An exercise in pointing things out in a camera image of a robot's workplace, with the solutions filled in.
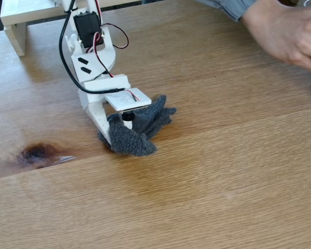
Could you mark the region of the person's hand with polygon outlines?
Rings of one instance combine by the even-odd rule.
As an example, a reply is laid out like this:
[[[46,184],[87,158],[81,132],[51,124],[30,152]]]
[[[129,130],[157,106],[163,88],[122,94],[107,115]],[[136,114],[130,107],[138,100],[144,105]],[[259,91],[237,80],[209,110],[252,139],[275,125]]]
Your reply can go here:
[[[256,1],[243,14],[242,22],[269,55],[311,72],[311,7]]]

